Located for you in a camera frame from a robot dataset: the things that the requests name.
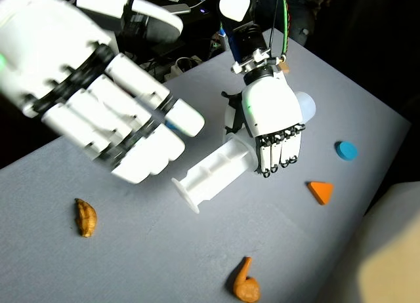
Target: blue bottle cap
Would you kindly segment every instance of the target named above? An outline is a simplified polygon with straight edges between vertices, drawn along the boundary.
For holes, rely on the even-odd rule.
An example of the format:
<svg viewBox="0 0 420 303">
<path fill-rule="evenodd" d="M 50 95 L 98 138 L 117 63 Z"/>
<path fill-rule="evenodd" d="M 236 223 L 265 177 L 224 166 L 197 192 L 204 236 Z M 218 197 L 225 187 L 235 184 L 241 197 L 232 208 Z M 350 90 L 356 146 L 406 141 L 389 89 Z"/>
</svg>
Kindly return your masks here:
<svg viewBox="0 0 420 303">
<path fill-rule="evenodd" d="M 335 151 L 337 151 L 341 159 L 346 161 L 352 161 L 358 155 L 356 147 L 348 141 L 339 142 L 335 147 Z"/>
</svg>

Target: table surface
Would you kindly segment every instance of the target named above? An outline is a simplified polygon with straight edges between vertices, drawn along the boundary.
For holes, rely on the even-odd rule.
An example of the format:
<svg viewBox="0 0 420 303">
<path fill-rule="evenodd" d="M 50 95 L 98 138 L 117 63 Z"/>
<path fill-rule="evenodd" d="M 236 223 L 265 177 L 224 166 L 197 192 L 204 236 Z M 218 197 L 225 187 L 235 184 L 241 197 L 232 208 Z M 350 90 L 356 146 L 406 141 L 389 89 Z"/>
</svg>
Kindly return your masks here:
<svg viewBox="0 0 420 303">
<path fill-rule="evenodd" d="M 274 48 L 281 42 L 276 32 Z M 206 124 L 198 137 L 184 137 L 186 151 L 160 175 L 125 183 L 64 138 L 1 170 L 0 300 L 237 302 L 229 275 L 252 256 L 249 275 L 260 283 L 261 302 L 310 302 L 410 124 L 293 41 L 288 62 L 291 88 L 309 93 L 317 107 L 299 162 L 268 179 L 241 175 L 203 202 L 200 214 L 178 196 L 171 177 L 182 179 L 221 144 L 227 102 L 221 91 L 244 86 L 230 72 L 229 52 L 166 83 Z M 357 159 L 340 159 L 338 140 L 353 142 Z M 307 190 L 305 182 L 313 180 L 335 185 L 328 205 Z M 76 197 L 96 209 L 90 239 L 78 234 Z"/>
</svg>

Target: orange triangle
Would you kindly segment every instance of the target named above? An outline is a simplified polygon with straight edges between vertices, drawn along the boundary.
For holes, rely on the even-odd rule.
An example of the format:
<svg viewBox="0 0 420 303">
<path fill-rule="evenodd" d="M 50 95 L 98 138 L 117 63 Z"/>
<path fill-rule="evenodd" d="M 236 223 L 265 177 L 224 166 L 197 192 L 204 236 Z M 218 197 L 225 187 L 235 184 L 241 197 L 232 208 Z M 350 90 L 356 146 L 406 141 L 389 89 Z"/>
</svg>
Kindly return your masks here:
<svg viewBox="0 0 420 303">
<path fill-rule="evenodd" d="M 310 182 L 308 188 L 320 205 L 326 205 L 333 194 L 334 185 L 331 183 Z"/>
</svg>

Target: brown peanut-shaped object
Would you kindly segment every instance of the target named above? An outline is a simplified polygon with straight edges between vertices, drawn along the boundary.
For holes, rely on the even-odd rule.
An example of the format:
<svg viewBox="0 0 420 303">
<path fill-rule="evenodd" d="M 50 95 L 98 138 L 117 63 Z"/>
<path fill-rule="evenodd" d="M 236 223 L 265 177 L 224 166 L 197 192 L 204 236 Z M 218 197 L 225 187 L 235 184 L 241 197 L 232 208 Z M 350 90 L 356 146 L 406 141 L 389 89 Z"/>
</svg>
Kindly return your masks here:
<svg viewBox="0 0 420 303">
<path fill-rule="evenodd" d="M 81 236 L 92 236 L 96 226 L 96 211 L 86 201 L 76 198 L 77 209 L 79 210 L 79 218 L 76 223 L 79 226 Z"/>
<path fill-rule="evenodd" d="M 234 294 L 247 303 L 253 303 L 260 299 L 260 286 L 254 278 L 247 278 L 248 269 L 252 263 L 252 258 L 247 257 L 245 264 L 236 277 L 234 283 Z"/>
</svg>

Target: robotic hand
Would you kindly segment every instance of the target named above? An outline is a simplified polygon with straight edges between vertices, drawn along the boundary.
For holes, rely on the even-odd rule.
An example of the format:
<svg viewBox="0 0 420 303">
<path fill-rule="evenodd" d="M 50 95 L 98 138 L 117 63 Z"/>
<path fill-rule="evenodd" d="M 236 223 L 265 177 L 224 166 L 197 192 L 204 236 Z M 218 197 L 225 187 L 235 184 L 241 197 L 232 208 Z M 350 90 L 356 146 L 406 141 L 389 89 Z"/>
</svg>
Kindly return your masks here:
<svg viewBox="0 0 420 303">
<path fill-rule="evenodd" d="M 170 41 L 182 31 L 178 17 L 142 0 L 77 3 L 118 20 L 128 8 L 149 39 Z M 107 34 L 63 0 L 0 0 L 0 39 L 0 92 L 128 182 L 158 174 L 185 148 L 134 96 L 188 136 L 204 125 L 196 110 L 116 54 Z"/>
<path fill-rule="evenodd" d="M 253 21 L 255 0 L 220 0 L 223 28 L 246 87 L 229 99 L 225 114 L 225 144 L 188 170 L 181 181 L 172 179 L 190 208 L 210 200 L 245 171 L 265 178 L 298 160 L 302 131 L 314 115 L 315 104 L 303 92 L 295 94 L 284 73 L 273 70 L 285 53 L 270 57 L 261 29 Z"/>
</svg>

